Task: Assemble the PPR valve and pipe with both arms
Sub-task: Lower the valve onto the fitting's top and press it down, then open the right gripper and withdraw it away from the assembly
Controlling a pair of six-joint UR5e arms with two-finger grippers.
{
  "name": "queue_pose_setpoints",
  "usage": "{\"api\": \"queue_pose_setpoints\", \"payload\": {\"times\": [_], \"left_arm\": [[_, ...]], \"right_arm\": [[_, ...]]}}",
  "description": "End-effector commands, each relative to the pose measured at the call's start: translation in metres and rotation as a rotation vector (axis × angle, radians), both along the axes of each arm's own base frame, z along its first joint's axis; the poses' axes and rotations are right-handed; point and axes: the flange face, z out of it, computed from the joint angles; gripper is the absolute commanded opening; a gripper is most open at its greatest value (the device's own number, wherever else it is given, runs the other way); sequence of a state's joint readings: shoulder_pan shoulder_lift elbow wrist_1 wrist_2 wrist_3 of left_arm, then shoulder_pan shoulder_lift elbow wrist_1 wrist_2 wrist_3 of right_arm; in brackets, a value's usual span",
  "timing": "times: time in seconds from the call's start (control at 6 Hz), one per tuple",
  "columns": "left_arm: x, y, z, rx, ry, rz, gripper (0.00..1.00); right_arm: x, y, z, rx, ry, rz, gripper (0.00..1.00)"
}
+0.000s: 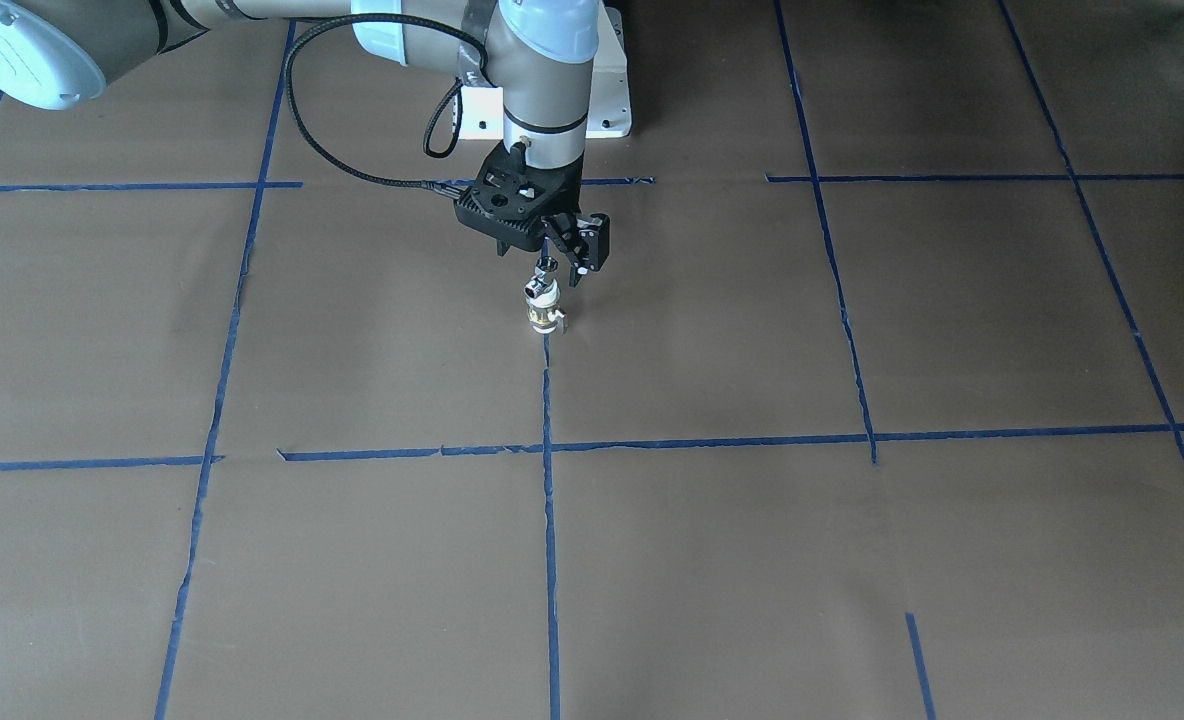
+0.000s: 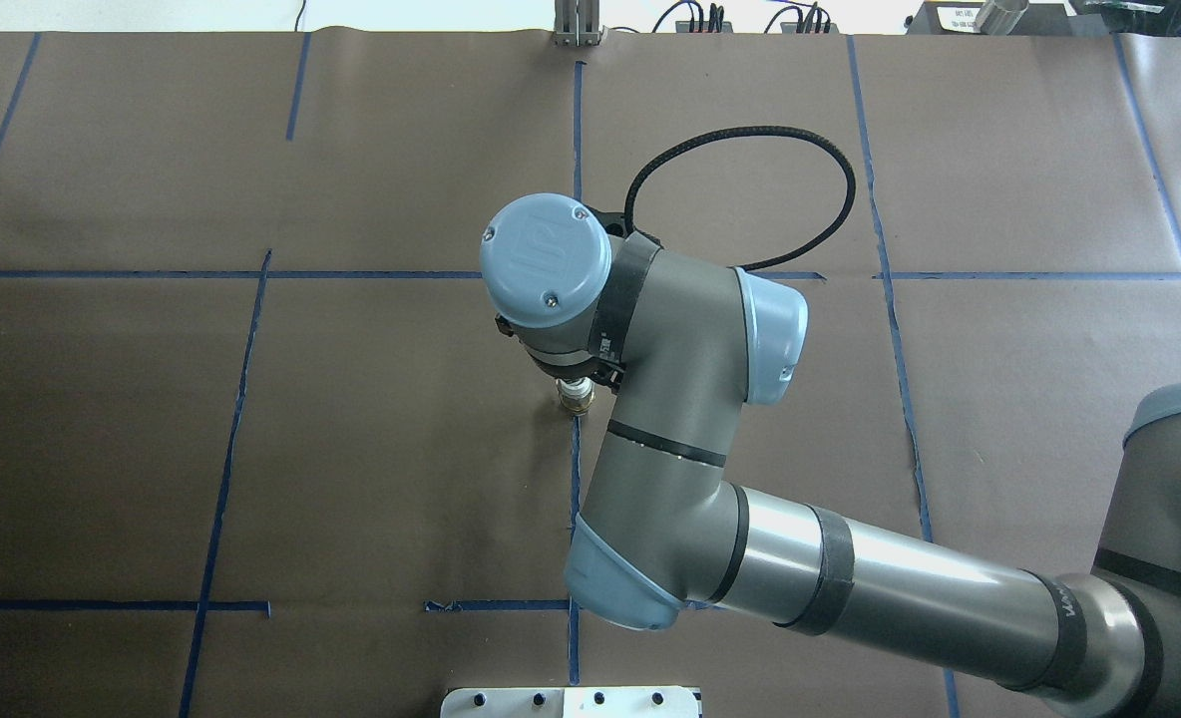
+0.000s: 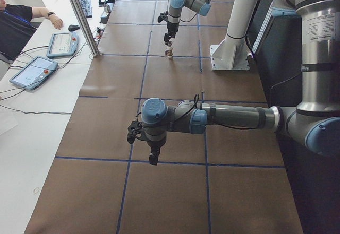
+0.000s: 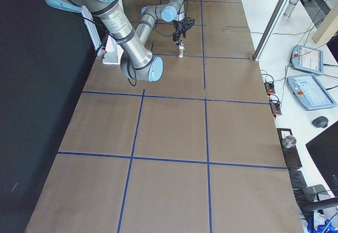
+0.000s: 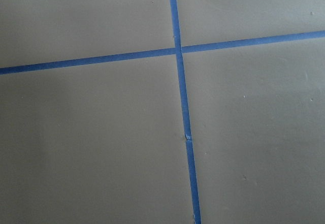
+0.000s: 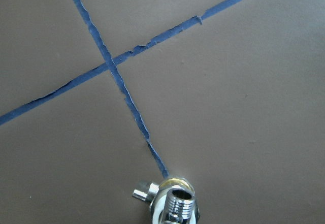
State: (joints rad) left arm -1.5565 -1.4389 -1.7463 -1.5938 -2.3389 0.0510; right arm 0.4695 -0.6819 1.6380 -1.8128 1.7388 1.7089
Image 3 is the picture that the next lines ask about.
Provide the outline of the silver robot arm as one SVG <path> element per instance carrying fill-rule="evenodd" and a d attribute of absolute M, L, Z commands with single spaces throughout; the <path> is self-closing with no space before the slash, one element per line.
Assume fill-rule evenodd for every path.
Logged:
<path fill-rule="evenodd" d="M 167 22 L 168 32 L 164 35 L 165 45 L 168 46 L 170 44 L 170 40 L 175 38 L 179 30 L 183 7 L 186 7 L 201 16 L 206 16 L 211 8 L 210 1 L 211 0 L 170 0 L 167 11 L 160 13 L 157 19 L 159 23 L 162 21 Z"/>
<path fill-rule="evenodd" d="M 146 99 L 129 127 L 127 140 L 139 139 L 151 148 L 156 165 L 167 133 L 204 133 L 208 125 L 240 132 L 268 129 L 289 137 L 320 157 L 339 159 L 339 0 L 272 0 L 271 25 L 265 30 L 265 56 L 255 53 L 258 71 L 277 62 L 296 71 L 268 86 L 268 106 L 239 101 L 245 79 L 232 73 L 248 70 L 251 51 L 248 31 L 260 0 L 234 0 L 225 38 L 210 47 L 216 73 L 203 100 L 184 100 L 169 106 L 159 98 Z"/>

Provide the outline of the person's hand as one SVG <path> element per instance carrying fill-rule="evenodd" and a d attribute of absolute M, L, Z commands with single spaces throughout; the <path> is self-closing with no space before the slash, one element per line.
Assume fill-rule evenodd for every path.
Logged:
<path fill-rule="evenodd" d="M 63 25 L 64 25 L 63 20 L 61 18 L 59 18 L 57 15 L 55 15 L 55 14 L 52 14 L 49 17 L 49 19 L 50 19 L 50 21 L 51 21 L 51 23 L 52 23 L 52 25 L 53 25 L 53 27 L 55 29 L 59 29 L 60 30 L 63 27 Z"/>

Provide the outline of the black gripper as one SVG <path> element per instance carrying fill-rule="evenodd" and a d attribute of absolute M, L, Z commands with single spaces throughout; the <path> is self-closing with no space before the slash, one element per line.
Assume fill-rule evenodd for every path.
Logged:
<path fill-rule="evenodd" d="M 168 33 L 165 33 L 164 35 L 164 42 L 165 45 L 168 46 L 170 43 L 170 40 L 172 38 L 175 38 L 178 30 L 179 30 L 179 23 L 172 23 L 172 22 L 167 22 L 167 29 Z"/>
<path fill-rule="evenodd" d="M 159 141 L 148 141 L 147 144 L 151 148 L 151 152 L 149 154 L 149 164 L 156 166 L 158 164 L 160 148 L 164 146 L 166 143 L 166 138 L 163 138 Z"/>

